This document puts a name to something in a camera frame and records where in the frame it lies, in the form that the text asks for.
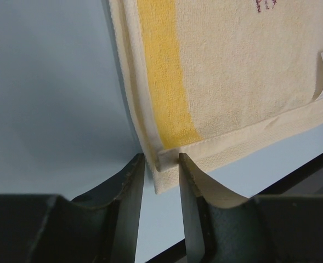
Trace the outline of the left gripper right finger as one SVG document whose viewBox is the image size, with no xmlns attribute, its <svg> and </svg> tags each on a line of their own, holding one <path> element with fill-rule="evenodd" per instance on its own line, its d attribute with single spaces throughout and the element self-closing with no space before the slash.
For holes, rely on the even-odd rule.
<svg viewBox="0 0 323 263">
<path fill-rule="evenodd" d="M 188 262 L 255 262 L 256 200 L 216 182 L 185 153 L 178 164 Z"/>
</svg>

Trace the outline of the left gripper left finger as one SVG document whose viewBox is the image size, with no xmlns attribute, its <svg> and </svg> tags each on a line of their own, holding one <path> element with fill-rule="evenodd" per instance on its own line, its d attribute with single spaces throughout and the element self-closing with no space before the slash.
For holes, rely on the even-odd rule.
<svg viewBox="0 0 323 263">
<path fill-rule="evenodd" d="M 56 262 L 134 262 L 145 157 L 135 155 L 117 174 L 58 205 Z"/>
</svg>

